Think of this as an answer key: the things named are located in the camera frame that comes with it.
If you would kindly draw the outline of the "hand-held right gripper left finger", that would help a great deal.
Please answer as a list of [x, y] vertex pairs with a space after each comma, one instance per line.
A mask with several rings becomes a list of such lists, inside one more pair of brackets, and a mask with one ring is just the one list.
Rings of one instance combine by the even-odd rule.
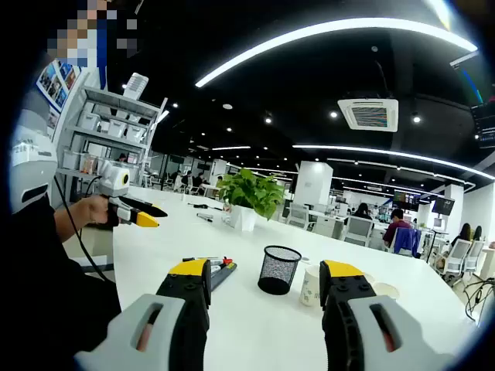
[[79, 370], [202, 370], [211, 303], [207, 259], [183, 261], [156, 294], [144, 294], [108, 324], [90, 352], [78, 352]]

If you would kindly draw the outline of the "person's left hand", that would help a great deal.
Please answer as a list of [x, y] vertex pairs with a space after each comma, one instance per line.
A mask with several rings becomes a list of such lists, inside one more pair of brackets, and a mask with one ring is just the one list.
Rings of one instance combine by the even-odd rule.
[[108, 199], [93, 195], [78, 201], [72, 212], [77, 229], [85, 227], [87, 224], [105, 224], [108, 221]]

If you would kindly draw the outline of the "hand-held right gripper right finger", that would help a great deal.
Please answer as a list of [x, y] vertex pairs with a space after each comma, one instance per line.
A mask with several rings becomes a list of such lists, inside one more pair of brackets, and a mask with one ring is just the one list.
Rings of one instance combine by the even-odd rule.
[[394, 299], [375, 293], [364, 273], [334, 260], [319, 263], [319, 296], [329, 370], [444, 370], [420, 324]]

